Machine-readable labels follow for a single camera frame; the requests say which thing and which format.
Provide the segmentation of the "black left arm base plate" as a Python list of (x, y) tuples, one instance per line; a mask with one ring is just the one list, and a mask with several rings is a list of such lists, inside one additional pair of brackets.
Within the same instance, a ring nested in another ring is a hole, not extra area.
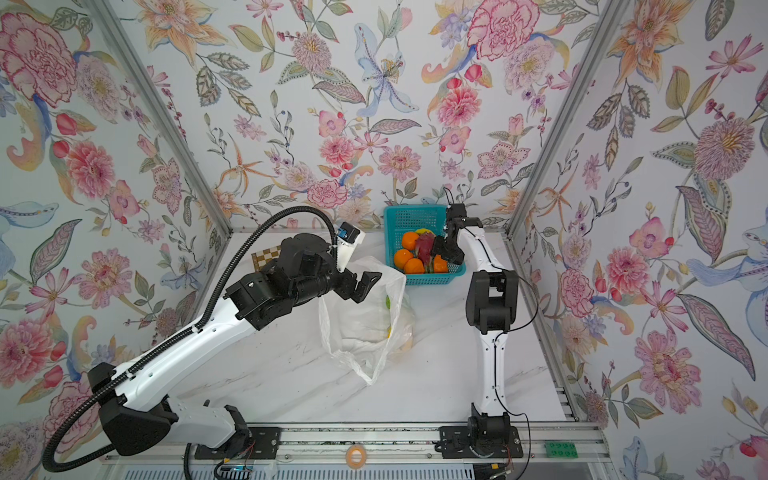
[(222, 446), (209, 448), (197, 446), (193, 455), (195, 460), (235, 460), (255, 459), (274, 460), (280, 445), (282, 429), (280, 427), (249, 426), (249, 432), (243, 429)]

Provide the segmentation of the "red dragon fruit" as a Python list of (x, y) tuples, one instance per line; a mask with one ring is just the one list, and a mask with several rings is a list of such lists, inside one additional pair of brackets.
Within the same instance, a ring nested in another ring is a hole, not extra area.
[(435, 235), (431, 231), (420, 233), (416, 240), (415, 256), (422, 262), (424, 268), (427, 268), (431, 262), (434, 240)]

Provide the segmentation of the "orange fruit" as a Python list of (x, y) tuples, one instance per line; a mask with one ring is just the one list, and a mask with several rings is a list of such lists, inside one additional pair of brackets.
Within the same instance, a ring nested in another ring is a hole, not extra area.
[(432, 260), (432, 271), (435, 274), (446, 274), (450, 272), (448, 262), (440, 255), (435, 255)]
[(410, 258), (403, 265), (403, 271), (406, 275), (420, 275), (425, 273), (425, 267), (420, 259)]
[(401, 246), (408, 251), (415, 251), (420, 235), (417, 232), (406, 232), (401, 238)]
[(394, 266), (401, 271), (405, 270), (406, 264), (413, 258), (410, 250), (400, 249), (393, 256)]

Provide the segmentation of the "translucent white plastic bag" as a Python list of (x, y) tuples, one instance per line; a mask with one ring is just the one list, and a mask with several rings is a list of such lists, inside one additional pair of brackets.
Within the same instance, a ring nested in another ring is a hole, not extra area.
[(381, 279), (358, 304), (335, 294), (320, 299), (319, 327), (326, 353), (367, 385), (412, 348), (415, 313), (405, 294), (406, 276), (372, 256), (349, 264), (354, 273), (372, 271)]

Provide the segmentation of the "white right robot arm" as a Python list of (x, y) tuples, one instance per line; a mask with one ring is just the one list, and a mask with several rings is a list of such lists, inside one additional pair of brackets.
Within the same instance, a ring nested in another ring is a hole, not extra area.
[(489, 246), (480, 219), (461, 203), (446, 208), (444, 234), (435, 252), (448, 263), (464, 265), (471, 274), (465, 317), (478, 343), (478, 377), (468, 418), (468, 446), (482, 457), (509, 446), (511, 414), (502, 386), (504, 352), (516, 320), (519, 276), (502, 266)]

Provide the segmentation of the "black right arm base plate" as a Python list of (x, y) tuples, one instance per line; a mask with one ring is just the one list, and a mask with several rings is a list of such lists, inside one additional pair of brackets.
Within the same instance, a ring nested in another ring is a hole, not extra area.
[(508, 461), (525, 456), (518, 429), (505, 408), (491, 415), (472, 404), (465, 424), (441, 426), (438, 434), (434, 447), (443, 459)]

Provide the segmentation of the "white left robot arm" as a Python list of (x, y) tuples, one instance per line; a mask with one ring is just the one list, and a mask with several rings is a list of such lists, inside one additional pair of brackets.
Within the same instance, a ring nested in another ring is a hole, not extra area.
[(248, 448), (252, 434), (236, 407), (187, 404), (171, 396), (171, 389), (226, 348), (315, 298), (333, 292), (362, 303), (382, 277), (347, 267), (364, 239), (348, 223), (335, 246), (308, 233), (286, 238), (277, 258), (225, 284), (205, 325), (190, 325), (114, 371), (98, 367), (93, 381), (126, 377), (100, 402), (100, 423), (117, 453), (133, 456), (160, 444), (190, 443), (232, 457)]

